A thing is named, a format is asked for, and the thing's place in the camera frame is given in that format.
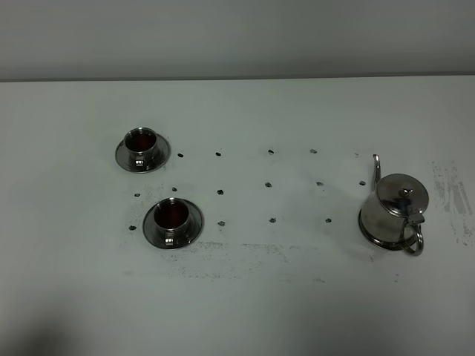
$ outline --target stainless steel teapot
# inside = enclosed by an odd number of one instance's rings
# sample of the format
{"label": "stainless steel teapot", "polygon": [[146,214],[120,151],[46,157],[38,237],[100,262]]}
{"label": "stainless steel teapot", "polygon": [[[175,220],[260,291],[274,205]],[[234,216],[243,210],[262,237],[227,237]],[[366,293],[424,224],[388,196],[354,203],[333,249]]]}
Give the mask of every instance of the stainless steel teapot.
{"label": "stainless steel teapot", "polygon": [[428,192],[420,181],[406,174],[381,178],[379,156],[375,154],[373,158],[373,192],[361,208],[360,229],[378,247],[404,249],[419,256],[424,249],[421,224],[425,221],[422,213],[429,204]]}

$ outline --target teapot lid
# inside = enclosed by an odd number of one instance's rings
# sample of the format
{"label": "teapot lid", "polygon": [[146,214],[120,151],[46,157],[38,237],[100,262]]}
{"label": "teapot lid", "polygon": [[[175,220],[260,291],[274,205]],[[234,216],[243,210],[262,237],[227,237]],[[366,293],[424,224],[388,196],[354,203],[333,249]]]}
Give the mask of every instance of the teapot lid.
{"label": "teapot lid", "polygon": [[379,180],[376,196],[392,214],[409,217],[422,214],[429,205],[429,194],[416,178],[407,174],[390,174]]}

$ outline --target teapot base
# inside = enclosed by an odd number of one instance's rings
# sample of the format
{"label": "teapot base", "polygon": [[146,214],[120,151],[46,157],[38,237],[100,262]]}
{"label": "teapot base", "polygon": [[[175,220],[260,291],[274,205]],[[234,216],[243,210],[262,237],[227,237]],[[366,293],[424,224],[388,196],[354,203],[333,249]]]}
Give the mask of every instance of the teapot base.
{"label": "teapot base", "polygon": [[405,246],[412,246],[416,243],[416,236],[412,235],[411,237],[407,238],[402,242],[397,243],[388,243],[386,241],[381,241],[374,237],[372,234],[368,232],[368,230],[364,227],[363,222],[361,221],[361,210],[359,211],[358,215],[358,224],[362,234],[373,244],[378,246],[379,248],[383,248],[385,250],[390,251],[399,251],[402,250]]}

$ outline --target table surface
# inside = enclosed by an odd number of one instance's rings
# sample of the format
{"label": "table surface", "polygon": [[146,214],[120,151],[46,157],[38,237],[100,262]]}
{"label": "table surface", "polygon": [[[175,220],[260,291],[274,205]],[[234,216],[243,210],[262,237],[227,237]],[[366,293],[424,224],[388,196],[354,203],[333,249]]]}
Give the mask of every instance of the table surface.
{"label": "table surface", "polygon": [[[1,83],[0,337],[47,329],[61,355],[473,355],[474,114],[472,76]],[[137,126],[171,144],[150,174],[114,159]],[[374,153],[429,192],[419,257],[358,229]],[[142,221],[171,196],[206,222],[165,251]]]}

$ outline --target white wall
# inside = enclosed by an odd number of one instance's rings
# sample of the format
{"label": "white wall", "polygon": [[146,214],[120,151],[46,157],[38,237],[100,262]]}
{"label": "white wall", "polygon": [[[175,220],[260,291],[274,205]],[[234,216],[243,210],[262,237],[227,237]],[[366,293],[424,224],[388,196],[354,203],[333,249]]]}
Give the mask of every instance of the white wall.
{"label": "white wall", "polygon": [[469,0],[1,0],[0,79],[475,71]]}

